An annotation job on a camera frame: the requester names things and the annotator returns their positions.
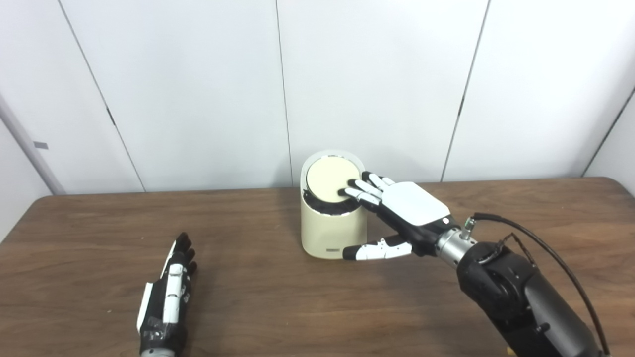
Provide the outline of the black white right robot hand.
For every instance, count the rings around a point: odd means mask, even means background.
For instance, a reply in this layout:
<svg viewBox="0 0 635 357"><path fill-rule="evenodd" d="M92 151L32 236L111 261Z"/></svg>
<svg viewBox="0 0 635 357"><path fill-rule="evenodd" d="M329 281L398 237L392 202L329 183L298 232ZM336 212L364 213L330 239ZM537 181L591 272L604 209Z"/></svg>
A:
<svg viewBox="0 0 635 357"><path fill-rule="evenodd" d="M344 260L388 259L411 253L437 257L442 236L459 228L449 208L412 181L396 182L363 172L361 179L349 180L338 194L354 199L396 232L377 241L345 247Z"/></svg>

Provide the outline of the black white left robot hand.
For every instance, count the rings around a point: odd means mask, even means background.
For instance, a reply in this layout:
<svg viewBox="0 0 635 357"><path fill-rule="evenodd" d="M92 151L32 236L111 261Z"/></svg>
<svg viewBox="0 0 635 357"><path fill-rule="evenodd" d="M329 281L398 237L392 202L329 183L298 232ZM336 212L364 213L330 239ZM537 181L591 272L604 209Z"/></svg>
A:
<svg viewBox="0 0 635 357"><path fill-rule="evenodd" d="M188 233L173 242L160 277L146 283L136 320L141 357L179 357L186 348L186 315L197 270Z"/></svg>

